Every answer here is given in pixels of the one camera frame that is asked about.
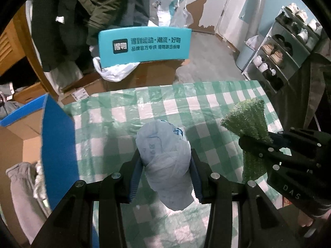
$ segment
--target wooden cabinet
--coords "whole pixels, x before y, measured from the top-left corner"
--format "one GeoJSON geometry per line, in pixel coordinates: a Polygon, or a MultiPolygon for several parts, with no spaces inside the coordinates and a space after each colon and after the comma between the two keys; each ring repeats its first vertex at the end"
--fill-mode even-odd
{"type": "Polygon", "coordinates": [[[23,5],[0,35],[0,76],[16,62],[26,57],[40,82],[14,94],[19,103],[29,101],[49,93],[57,100],[58,95],[49,83],[36,56],[23,5]]]}

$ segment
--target green mesh sponge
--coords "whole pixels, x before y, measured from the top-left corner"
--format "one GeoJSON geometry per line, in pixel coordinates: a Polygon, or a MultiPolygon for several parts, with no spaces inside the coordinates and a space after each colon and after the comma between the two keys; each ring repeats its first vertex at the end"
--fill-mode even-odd
{"type": "MultiPolygon", "coordinates": [[[[241,101],[222,119],[221,125],[239,137],[247,135],[257,140],[271,142],[264,118],[264,101],[253,98],[241,101]]],[[[243,181],[256,180],[266,173],[261,158],[243,152],[243,181]]]]}

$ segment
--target sleeve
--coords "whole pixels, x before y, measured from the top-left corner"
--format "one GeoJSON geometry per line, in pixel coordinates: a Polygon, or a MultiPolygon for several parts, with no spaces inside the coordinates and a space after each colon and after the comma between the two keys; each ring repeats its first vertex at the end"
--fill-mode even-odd
{"type": "Polygon", "coordinates": [[[86,43],[96,45],[98,34],[112,25],[125,10],[127,0],[97,0],[96,7],[88,21],[88,36],[86,43]]]}

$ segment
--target green and white checkered cloth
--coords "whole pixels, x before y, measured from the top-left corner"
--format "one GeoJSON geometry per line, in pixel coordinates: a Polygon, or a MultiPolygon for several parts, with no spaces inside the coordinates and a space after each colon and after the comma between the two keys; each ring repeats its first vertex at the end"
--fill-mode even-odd
{"type": "MultiPolygon", "coordinates": [[[[238,136],[220,125],[236,103],[258,97],[265,101],[268,130],[282,130],[280,121],[258,81],[189,83],[132,88],[93,94],[65,106],[76,130],[77,162],[81,179],[99,181],[131,160],[138,129],[163,119],[185,130],[200,160],[230,181],[241,182],[243,153],[238,136]]],[[[262,176],[257,183],[277,208],[282,197],[262,176]]],[[[172,211],[158,199],[142,173],[136,197],[122,204],[128,247],[203,247],[210,205],[195,201],[183,211],[172,211]]],[[[94,224],[98,229],[98,205],[94,224]]],[[[238,212],[233,204],[232,247],[238,246],[238,212]]]]}

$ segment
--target concrete floor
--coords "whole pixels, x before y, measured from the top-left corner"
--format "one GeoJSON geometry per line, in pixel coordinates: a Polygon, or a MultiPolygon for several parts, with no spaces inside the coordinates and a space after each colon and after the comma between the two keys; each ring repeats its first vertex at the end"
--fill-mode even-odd
{"type": "Polygon", "coordinates": [[[236,54],[215,35],[192,32],[190,63],[176,70],[175,83],[245,80],[235,64],[236,54]]]}

